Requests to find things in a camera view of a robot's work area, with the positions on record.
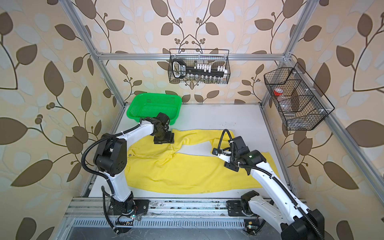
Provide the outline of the yellow trousers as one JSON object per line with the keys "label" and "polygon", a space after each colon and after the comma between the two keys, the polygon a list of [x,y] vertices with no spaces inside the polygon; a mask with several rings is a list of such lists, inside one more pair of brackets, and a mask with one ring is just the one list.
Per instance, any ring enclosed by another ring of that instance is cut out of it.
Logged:
{"label": "yellow trousers", "polygon": [[234,172],[213,156],[180,153],[183,146],[208,142],[219,144],[220,130],[173,130],[173,144],[154,144],[146,136],[128,148],[124,170],[129,187],[163,194],[207,194],[230,190],[261,188],[245,170]]}

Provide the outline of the green plastic basket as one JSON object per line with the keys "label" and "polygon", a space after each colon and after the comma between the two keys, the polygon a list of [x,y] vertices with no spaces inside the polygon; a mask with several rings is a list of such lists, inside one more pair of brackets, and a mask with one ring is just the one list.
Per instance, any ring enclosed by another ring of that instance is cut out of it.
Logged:
{"label": "green plastic basket", "polygon": [[173,125],[179,116],[181,105],[182,98],[177,95],[142,93],[133,99],[126,115],[139,122],[140,119],[155,118],[163,113],[170,118],[170,125]]}

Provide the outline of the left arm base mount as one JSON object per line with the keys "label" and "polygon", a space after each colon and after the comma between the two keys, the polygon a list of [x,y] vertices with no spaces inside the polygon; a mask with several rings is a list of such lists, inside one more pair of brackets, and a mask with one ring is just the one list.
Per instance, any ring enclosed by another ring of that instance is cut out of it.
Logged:
{"label": "left arm base mount", "polygon": [[111,199],[110,211],[115,216],[125,215],[143,215],[149,210],[149,200],[126,200],[125,202],[118,202]]}

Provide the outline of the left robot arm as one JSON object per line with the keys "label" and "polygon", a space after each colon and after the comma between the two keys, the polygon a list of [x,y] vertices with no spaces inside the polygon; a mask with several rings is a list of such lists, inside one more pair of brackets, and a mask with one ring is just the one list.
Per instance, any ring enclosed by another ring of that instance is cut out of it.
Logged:
{"label": "left robot arm", "polygon": [[129,147],[148,136],[153,137],[151,147],[155,144],[173,144],[175,134],[169,130],[170,122],[166,114],[159,113],[155,118],[140,119],[136,126],[118,134],[106,134],[97,144],[94,162],[106,178],[112,203],[123,211],[134,208],[133,193],[124,174]]}

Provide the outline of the red capped container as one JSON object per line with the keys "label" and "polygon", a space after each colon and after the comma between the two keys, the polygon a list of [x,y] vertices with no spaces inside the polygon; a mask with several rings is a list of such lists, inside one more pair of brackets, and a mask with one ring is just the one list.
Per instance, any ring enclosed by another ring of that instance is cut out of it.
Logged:
{"label": "red capped container", "polygon": [[281,88],[275,88],[274,91],[273,91],[273,93],[274,93],[274,95],[275,95],[276,97],[279,97],[279,96],[283,95],[284,90],[281,89]]}

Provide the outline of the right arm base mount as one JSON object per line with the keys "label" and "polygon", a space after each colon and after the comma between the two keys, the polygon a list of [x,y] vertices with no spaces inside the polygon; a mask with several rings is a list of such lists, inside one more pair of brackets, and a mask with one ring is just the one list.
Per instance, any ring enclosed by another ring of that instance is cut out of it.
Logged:
{"label": "right arm base mount", "polygon": [[228,200],[226,207],[230,217],[259,217],[259,215],[251,211],[248,202],[245,200]]}

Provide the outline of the aluminium front rail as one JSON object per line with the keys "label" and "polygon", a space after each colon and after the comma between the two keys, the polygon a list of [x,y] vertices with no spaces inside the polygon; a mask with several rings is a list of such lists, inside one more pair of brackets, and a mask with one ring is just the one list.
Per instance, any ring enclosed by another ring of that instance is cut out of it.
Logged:
{"label": "aluminium front rail", "polygon": [[[229,199],[148,198],[147,205],[137,204],[139,219],[230,219]],[[103,199],[73,198],[64,215],[69,218],[103,218]]]}

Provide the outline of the black tool with white labels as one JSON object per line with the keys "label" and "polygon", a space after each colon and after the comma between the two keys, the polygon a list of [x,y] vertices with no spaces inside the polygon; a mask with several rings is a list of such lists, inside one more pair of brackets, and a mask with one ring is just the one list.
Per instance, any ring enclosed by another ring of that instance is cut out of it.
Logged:
{"label": "black tool with white labels", "polygon": [[229,70],[224,66],[218,66],[216,69],[213,65],[198,64],[194,61],[191,65],[188,65],[182,59],[174,59],[170,62],[171,66],[168,71],[171,77],[175,79],[184,79],[187,77],[207,77],[210,78],[227,78],[230,75]]}

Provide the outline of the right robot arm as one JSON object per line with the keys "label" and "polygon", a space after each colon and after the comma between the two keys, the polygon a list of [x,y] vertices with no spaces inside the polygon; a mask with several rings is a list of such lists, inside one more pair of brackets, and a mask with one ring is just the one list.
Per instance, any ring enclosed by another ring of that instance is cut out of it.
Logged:
{"label": "right robot arm", "polygon": [[325,218],[320,211],[311,210],[296,197],[274,173],[266,157],[257,150],[250,151],[242,137],[230,138],[228,143],[224,149],[218,143],[212,154],[230,170],[244,169],[273,201],[269,203],[256,191],[250,191],[241,197],[243,214],[261,217],[283,240],[323,240]]}

